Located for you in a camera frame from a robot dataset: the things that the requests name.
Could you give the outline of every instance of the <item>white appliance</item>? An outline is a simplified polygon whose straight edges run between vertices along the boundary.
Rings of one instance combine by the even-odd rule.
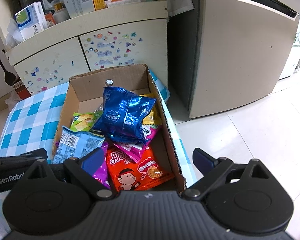
[[[287,62],[282,70],[279,79],[291,76],[294,70],[296,69],[299,59],[300,59],[300,20],[297,28],[297,33],[294,38],[294,43],[292,45],[289,57],[287,59]]]
[[[300,0],[192,0],[168,23],[168,78],[199,117],[273,90],[297,30]]]

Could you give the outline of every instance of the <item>cartoon character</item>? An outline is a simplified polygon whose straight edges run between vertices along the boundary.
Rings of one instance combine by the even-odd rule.
[[[132,169],[124,169],[119,172],[118,181],[122,184],[118,190],[135,190],[140,186],[140,182],[136,182],[136,177],[133,175]]]

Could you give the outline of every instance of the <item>floor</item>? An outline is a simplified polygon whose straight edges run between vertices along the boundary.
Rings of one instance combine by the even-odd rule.
[[[192,120],[170,91],[168,108],[189,158],[199,147],[236,163],[261,159],[294,200],[287,231],[300,240],[300,71],[279,81],[272,94],[254,103]],[[8,114],[8,109],[0,112],[0,135]],[[202,175],[194,170],[200,179]]]

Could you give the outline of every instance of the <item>orange-red snack bag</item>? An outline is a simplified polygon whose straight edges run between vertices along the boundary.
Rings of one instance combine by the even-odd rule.
[[[108,148],[106,161],[117,191],[147,190],[174,177],[172,173],[166,172],[157,163],[149,146],[143,152],[139,163],[134,163],[116,146]]]

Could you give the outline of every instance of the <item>blue and white checkered cloth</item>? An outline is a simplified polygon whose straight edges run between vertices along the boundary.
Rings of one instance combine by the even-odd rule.
[[[162,101],[166,102],[170,92],[158,78],[151,73],[160,91]],[[50,88],[27,98],[14,107],[8,116],[0,139],[0,157],[17,156],[39,148],[45,148],[48,162],[52,159],[52,145],[57,130],[63,103],[69,83]],[[162,104],[168,119],[168,126],[178,155],[187,186],[196,182],[196,176],[182,141],[174,126],[168,108]],[[0,193],[0,217],[3,218],[2,203],[7,192]]]

